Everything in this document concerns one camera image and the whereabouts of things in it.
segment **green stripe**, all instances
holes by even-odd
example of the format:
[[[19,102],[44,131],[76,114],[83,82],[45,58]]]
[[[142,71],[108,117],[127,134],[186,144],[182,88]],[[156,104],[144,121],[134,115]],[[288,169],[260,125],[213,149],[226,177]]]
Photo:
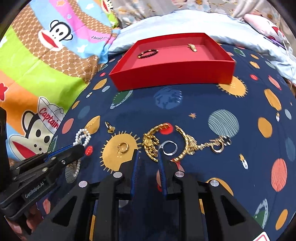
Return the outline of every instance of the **green stripe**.
[[[81,78],[70,77],[39,60],[21,43],[9,27],[7,42],[0,48],[0,70],[36,96],[67,111],[86,84]]]

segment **beaded bracelet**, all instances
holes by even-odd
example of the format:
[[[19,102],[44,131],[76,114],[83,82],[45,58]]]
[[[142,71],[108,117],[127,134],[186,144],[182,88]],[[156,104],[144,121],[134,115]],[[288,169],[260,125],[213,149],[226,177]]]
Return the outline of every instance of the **beaded bracelet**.
[[[142,53],[140,53],[138,55],[138,58],[148,58],[148,57],[151,57],[153,55],[156,55],[157,53],[158,53],[157,49],[149,49],[149,50],[146,50],[146,51],[143,51]]]

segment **monkey cartoon print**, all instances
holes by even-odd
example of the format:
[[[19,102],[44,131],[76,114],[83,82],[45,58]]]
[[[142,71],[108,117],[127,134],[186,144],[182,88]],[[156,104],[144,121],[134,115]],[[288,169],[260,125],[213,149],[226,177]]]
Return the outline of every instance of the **monkey cartoon print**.
[[[40,42],[52,51],[60,51],[63,48],[62,40],[72,40],[73,35],[68,24],[53,20],[50,30],[42,29],[38,32]]]
[[[41,152],[47,152],[51,139],[63,120],[64,110],[39,98],[38,113],[30,110],[22,116],[25,135],[11,135],[9,145],[19,160],[27,159]]]

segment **pearl necklace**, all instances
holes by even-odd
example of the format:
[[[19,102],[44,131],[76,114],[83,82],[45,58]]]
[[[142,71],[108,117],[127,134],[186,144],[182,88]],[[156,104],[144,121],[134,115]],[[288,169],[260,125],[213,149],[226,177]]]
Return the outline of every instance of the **pearl necklace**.
[[[87,146],[87,144],[89,143],[90,139],[91,139],[91,134],[88,132],[87,129],[80,129],[75,136],[75,142],[73,142],[73,146],[75,145],[79,145],[82,138],[85,138],[84,143],[82,144],[84,147]],[[73,177],[77,177],[79,174],[79,170],[80,170],[80,163],[81,163],[81,159],[77,160],[77,164],[76,164],[76,170],[75,173],[73,174]]]

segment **screw head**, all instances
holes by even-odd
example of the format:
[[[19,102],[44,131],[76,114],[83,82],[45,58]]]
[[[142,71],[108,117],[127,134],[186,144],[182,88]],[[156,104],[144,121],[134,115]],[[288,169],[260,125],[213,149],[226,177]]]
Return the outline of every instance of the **screw head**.
[[[122,173],[121,172],[115,172],[115,173],[113,173],[113,176],[115,178],[120,178],[120,177],[122,177]]]
[[[175,172],[176,177],[184,177],[184,172],[177,171]]]
[[[217,180],[211,180],[210,181],[210,184],[213,186],[213,187],[218,187],[219,186],[219,182]]]
[[[85,188],[87,186],[87,181],[81,181],[79,184],[78,184],[79,187],[81,188]]]

